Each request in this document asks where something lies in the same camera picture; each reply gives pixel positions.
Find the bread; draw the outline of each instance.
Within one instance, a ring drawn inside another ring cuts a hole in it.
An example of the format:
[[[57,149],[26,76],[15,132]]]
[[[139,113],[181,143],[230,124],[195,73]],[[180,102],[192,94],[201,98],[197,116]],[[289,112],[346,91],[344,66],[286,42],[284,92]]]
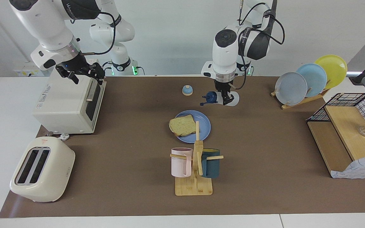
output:
[[[168,127],[177,137],[187,136],[196,132],[195,121],[191,114],[170,120]]]

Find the wire basket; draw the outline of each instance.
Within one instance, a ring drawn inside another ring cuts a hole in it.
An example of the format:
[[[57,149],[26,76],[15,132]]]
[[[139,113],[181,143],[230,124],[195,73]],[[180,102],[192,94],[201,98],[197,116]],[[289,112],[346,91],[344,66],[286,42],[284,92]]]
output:
[[[307,121],[330,122],[326,106],[356,106],[365,119],[365,93],[338,93],[315,112]]]

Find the green light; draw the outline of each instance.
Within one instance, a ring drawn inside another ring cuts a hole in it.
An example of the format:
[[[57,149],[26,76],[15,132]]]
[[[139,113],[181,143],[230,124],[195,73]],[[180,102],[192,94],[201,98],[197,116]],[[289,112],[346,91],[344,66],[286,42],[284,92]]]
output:
[[[138,75],[139,71],[137,70],[137,68],[135,66],[132,66],[133,69],[133,75]]]

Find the brown tabletop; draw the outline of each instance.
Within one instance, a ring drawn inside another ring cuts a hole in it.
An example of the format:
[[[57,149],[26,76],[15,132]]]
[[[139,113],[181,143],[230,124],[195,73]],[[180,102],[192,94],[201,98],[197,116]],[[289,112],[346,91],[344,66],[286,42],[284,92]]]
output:
[[[65,142],[76,158],[63,196],[36,203],[9,192],[0,218],[365,212],[365,179],[332,179],[305,121],[323,99],[283,111],[269,96],[276,80],[248,78],[235,107],[201,107],[209,78],[109,78],[95,133]],[[225,156],[211,196],[174,195],[170,150],[193,145],[168,121],[184,110],[207,115],[204,147]]]

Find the pink mug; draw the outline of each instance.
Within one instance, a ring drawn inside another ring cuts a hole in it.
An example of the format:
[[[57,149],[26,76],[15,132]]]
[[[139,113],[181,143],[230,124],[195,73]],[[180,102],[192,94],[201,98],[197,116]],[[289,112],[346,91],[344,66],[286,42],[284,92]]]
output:
[[[193,150],[190,148],[177,147],[171,149],[171,154],[182,155],[186,159],[171,158],[171,175],[175,177],[189,177],[191,176],[191,158]]]

